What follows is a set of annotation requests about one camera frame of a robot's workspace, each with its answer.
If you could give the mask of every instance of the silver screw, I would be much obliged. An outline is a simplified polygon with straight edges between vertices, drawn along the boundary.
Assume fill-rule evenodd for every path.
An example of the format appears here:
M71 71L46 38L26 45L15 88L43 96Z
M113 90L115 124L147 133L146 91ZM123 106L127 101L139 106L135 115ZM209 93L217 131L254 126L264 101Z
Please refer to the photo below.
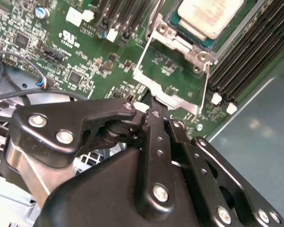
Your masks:
M160 113L158 111L153 111L152 114L158 118L160 117Z
M28 123L33 127L42 128L46 126L47 119L40 115L33 115L29 117Z
M56 138L60 143L70 144L74 140L74 136L71 131L68 130L60 130L56 134Z
M157 155L159 156L159 157L162 157L163 156L163 151L161 151L161 150L157 150Z
M278 224L281 223L280 219L278 218L278 216L273 211L270 211L269 214L273 218L273 220L275 220Z
M198 125L196 126L196 129L197 129L197 131L202 131L203 125L202 125L202 124L198 124Z
M153 187L153 194L160 202L166 202L169 199L167 190L159 184Z
M132 110L133 109L133 107L132 107L132 105L130 103L124 103L123 105L128 110Z
M199 142L200 142L200 144L201 144L203 147L206 146L206 143L205 143L202 139L199 139Z
M180 127L179 123L178 122L174 122L174 125L178 128Z
M219 217L225 224L231 223L231 216L229 215L228 211L223 207L218 207L217 209Z
M257 213L259 214L262 221L264 221L265 223L269 223L268 216L263 210L258 210Z

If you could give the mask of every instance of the ram slot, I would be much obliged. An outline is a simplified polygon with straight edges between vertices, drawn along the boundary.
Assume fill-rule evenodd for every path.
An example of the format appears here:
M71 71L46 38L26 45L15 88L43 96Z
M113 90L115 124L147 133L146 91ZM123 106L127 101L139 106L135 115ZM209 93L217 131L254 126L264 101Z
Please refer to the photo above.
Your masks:
M127 29L123 33L123 36L121 37L121 40L119 42L119 46L124 47L129 39L131 38L132 34L136 32L137 27L142 21L143 14L145 13L149 3L151 0L142 0L138 9L135 12L135 15L133 16L130 24L128 25Z
M129 24L130 19L133 17L132 11L137 0L128 0L125 7L123 8L118 21L116 22L117 29L123 28Z
M281 12L274 18L274 20L269 21L262 33L260 33L256 39L250 42L248 49L240 56L237 64L230 67L227 76L224 76L219 82L215 84L215 87L224 93L228 90L225 89L228 84L237 83L240 79L238 74L240 71L246 67L251 61L254 61L254 56L257 54L258 50L263 48L266 42L274 40L278 33L284 29L284 26L280 26L284 21L284 12Z
M279 0L274 0L261 16L256 20L254 25L245 33L239 43L229 52L223 61L212 72L209 78L209 84L213 87L228 69L235 63L242 53L249 47L250 41L254 40L258 34L264 29L269 20L276 14L276 7L280 4Z
M259 73L261 73L261 71L264 70L265 67L284 49L284 38L277 45L272 45L271 48L272 52L262 59L261 63L254 69L252 74L247 79L242 81L239 86L232 90L230 94L231 100L235 100L236 98L238 98L242 91L244 91L251 84L251 82L259 75Z
M252 56L249 57L249 59L247 61L252 60L252 63L250 65L245 65L243 70L241 70L241 71L239 71L237 73L236 78L223 87L222 91L224 93L226 93L226 94L231 93L232 90L235 87L238 86L240 81L248 76L248 71L250 70L250 68L256 67L256 65L258 64L257 59L261 59L263 56L265 56L267 54L267 51L270 50L269 47L271 46L271 44L275 44L276 45L276 43L279 42L282 39L282 37L284 36L282 34L283 31L284 31L284 25L280 26L277 30L275 30L273 32L274 34L271 35L268 38L266 43L263 46L261 46L259 51L256 51Z
M102 21L98 25L97 32L99 34L104 33L109 28L111 28L115 19L118 16L119 9L122 5L122 0L115 0L110 6L107 14L102 18Z
M107 7L109 6L110 0L102 0L99 4L99 7L95 13L95 18L99 21L103 15L106 13Z

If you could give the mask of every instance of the mounting hole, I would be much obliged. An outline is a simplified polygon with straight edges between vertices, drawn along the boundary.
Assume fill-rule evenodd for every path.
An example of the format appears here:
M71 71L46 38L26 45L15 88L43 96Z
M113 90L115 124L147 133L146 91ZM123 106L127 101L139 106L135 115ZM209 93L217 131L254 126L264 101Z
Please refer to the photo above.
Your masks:
M201 72L201 69L197 66L194 67L194 72L195 73L200 73Z
M206 169L201 169L201 172L202 172L204 175L207 175Z
M162 139L162 137L160 137L160 136L157 138L157 140L158 140L160 143L163 142L163 139Z
M0 109L7 109L9 108L9 104L7 102L0 102Z
M160 113L158 111L153 111L152 114L158 118L160 117Z
M206 59L205 57L206 57L205 54L202 54L201 55L201 61L204 61Z
M163 151L161 151L161 150L157 150L157 155L159 156L159 157L162 157L163 156Z
M137 133L134 133L134 134L133 134L133 139L134 139L134 140L138 139L138 134L137 134Z

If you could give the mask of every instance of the black metal arm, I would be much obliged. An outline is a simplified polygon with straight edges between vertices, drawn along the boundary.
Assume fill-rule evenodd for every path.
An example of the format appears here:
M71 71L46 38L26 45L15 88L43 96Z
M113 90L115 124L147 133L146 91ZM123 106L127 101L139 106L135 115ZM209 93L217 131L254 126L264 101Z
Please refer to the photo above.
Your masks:
M43 208L36 227L284 227L281 215L204 139L155 100L17 109L0 169ZM127 143L73 177L80 154Z

